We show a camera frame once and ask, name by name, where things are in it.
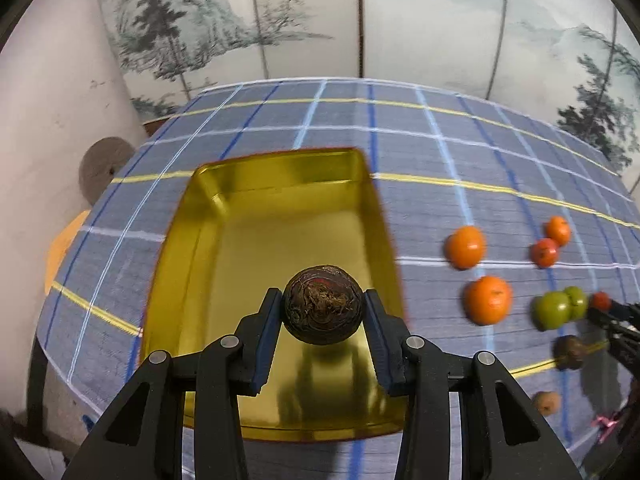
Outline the small red cherry tomato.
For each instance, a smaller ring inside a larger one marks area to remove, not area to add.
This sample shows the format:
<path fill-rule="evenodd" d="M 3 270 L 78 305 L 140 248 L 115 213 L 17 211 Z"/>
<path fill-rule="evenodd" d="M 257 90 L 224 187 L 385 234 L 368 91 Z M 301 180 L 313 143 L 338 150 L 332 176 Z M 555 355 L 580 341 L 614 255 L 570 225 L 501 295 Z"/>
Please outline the small red cherry tomato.
<path fill-rule="evenodd" d="M 590 307 L 602 312 L 608 312 L 612 308 L 612 299 L 606 292 L 595 292 L 591 295 Z"/>

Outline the tan longan fruit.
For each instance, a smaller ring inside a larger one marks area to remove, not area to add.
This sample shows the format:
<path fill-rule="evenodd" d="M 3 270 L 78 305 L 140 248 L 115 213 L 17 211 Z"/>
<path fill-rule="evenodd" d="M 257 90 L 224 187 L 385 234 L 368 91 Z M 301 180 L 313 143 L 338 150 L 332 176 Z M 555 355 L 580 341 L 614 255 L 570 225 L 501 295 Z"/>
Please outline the tan longan fruit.
<path fill-rule="evenodd" d="M 533 404 L 542 416 L 549 417 L 562 408 L 562 396 L 556 391 L 538 391 L 533 396 Z"/>

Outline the green tomato small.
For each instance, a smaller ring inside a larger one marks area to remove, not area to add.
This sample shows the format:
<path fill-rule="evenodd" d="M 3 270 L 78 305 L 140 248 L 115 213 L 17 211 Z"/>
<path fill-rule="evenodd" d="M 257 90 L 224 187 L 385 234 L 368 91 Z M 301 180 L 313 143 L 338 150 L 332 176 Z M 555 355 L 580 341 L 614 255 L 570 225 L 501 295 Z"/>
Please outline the green tomato small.
<path fill-rule="evenodd" d="M 588 297 L 584 291 L 578 286 L 568 286 L 564 294 L 570 303 L 570 319 L 577 321 L 584 318 L 588 310 Z"/>

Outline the dark brown round fruit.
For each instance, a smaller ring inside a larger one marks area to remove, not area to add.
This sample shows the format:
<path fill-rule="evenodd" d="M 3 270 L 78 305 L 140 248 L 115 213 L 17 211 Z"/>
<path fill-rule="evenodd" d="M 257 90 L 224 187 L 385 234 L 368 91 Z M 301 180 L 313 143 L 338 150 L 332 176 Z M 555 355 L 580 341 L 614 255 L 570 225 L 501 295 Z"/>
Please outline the dark brown round fruit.
<path fill-rule="evenodd" d="M 587 346 L 574 335 L 555 339 L 552 348 L 555 367 L 558 370 L 579 370 L 587 356 Z"/>

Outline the green tomato large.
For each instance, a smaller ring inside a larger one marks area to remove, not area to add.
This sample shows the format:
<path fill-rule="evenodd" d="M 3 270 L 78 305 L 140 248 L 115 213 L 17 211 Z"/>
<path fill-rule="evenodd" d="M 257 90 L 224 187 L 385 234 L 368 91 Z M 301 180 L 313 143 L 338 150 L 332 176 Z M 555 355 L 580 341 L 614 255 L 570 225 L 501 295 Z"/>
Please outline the green tomato large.
<path fill-rule="evenodd" d="M 557 330 L 570 322 L 572 305 L 566 292 L 554 290 L 532 301 L 532 320 L 537 330 Z"/>

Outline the small orange mandarin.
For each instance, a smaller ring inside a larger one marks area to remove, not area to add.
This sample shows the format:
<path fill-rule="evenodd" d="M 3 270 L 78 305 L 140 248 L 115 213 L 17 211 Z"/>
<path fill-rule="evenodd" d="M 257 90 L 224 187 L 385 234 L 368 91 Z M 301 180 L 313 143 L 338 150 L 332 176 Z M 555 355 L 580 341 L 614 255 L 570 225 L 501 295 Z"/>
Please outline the small orange mandarin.
<path fill-rule="evenodd" d="M 544 224 L 544 234 L 559 247 L 564 247 L 570 242 L 572 229 L 564 217 L 553 216 Z"/>

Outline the dark brown passion fruit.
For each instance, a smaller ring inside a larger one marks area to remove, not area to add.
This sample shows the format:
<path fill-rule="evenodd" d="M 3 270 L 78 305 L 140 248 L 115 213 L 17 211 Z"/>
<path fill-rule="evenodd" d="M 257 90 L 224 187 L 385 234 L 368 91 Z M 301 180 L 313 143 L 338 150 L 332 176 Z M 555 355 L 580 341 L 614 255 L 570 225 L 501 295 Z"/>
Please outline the dark brown passion fruit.
<path fill-rule="evenodd" d="M 339 344 L 358 330 L 363 317 L 363 291 L 338 266 L 311 266 L 285 286 L 282 323 L 306 344 Z"/>

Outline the blue tape scrap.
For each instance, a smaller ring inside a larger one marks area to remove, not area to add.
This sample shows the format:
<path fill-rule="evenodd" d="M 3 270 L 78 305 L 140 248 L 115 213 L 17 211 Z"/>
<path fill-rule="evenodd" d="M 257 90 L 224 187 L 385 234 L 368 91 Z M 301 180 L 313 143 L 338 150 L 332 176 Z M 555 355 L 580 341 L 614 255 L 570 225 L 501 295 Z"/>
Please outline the blue tape scrap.
<path fill-rule="evenodd" d="M 94 427 L 94 420 L 93 420 L 89 415 L 83 414 L 83 415 L 81 416 L 81 421 L 82 421 L 82 423 L 85 425 L 86 430 L 87 430 L 88 432 L 90 432 L 91 430 L 93 430 L 93 427 Z"/>

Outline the blue plaid tablecloth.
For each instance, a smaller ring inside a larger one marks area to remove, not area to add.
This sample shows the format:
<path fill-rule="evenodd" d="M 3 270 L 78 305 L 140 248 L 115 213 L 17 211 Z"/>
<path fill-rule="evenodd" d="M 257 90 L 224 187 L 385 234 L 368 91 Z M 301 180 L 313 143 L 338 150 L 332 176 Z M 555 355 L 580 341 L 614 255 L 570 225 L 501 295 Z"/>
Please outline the blue plaid tablecloth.
<path fill-rule="evenodd" d="M 58 377 L 98 416 L 137 365 L 154 266 L 193 171 L 253 153 L 354 146 L 367 157 L 396 250 L 410 327 L 444 350 L 487 349 L 528 392 L 558 388 L 552 428 L 578 464 L 594 449 L 599 413 L 626 401 L 630 375 L 586 323 L 565 326 L 596 347 L 582 373 L 550 363 L 529 299 L 577 285 L 639 298 L 639 213 L 594 148 L 546 122 L 479 99 L 372 79 L 295 78 L 228 84 L 172 113 L 116 174 L 70 246 L 44 302 L 40 346 Z M 529 248 L 564 217 L 570 242 L 539 269 Z M 476 226 L 484 259 L 458 270 L 446 239 Z M 509 314 L 476 325 L 464 288 L 485 275 L 512 288 Z"/>

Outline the orange round wooden stool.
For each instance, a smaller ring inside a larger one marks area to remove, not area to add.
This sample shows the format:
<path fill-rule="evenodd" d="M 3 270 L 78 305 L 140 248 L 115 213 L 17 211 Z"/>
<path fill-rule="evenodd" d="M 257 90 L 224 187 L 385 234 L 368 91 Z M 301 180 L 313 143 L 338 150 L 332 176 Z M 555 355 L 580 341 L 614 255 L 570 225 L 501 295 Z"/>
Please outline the orange round wooden stool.
<path fill-rule="evenodd" d="M 73 243 L 79 229 L 84 225 L 89 214 L 89 209 L 81 211 L 81 213 L 78 214 L 76 218 L 73 218 L 73 220 L 58 233 L 54 240 L 52 240 L 47 254 L 46 272 L 44 272 L 43 290 L 45 295 L 50 292 L 58 269 L 70 249 L 70 245 Z"/>

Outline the gold toffee tin tray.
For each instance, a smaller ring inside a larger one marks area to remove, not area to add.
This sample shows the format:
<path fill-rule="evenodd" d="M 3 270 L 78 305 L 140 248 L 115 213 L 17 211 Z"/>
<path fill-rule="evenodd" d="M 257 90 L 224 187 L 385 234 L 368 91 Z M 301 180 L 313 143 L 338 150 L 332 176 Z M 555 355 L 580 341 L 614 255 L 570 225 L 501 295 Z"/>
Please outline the gold toffee tin tray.
<path fill-rule="evenodd" d="M 385 310 L 404 313 L 392 240 L 356 148 L 257 154 L 201 166 L 166 235 L 146 308 L 142 356 L 182 356 L 234 332 L 270 288 L 330 264 Z M 375 378 L 366 335 L 312 346 L 282 332 L 268 382 L 239 400 L 250 440 L 326 442 L 393 434 L 407 402 Z"/>

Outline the grey round millstone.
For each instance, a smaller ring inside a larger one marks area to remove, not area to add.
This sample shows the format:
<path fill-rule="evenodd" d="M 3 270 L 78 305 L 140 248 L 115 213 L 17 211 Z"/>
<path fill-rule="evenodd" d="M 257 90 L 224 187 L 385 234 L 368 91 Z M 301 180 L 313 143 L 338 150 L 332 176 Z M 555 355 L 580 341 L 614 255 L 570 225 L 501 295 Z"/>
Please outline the grey round millstone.
<path fill-rule="evenodd" d="M 78 183 L 82 196 L 91 206 L 133 154 L 134 147 L 118 136 L 103 138 L 85 152 L 79 165 Z"/>

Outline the painted folding screen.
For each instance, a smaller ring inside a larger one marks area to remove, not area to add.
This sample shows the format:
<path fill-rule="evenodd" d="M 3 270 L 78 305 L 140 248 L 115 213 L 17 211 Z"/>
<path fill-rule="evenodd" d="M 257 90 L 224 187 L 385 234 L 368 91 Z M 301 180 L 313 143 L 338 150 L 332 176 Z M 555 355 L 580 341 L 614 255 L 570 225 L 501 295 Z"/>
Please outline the painted folding screen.
<path fill-rule="evenodd" d="M 612 0 L 99 0 L 144 120 L 214 84 L 399 80 L 507 105 L 639 185 L 639 44 Z"/>

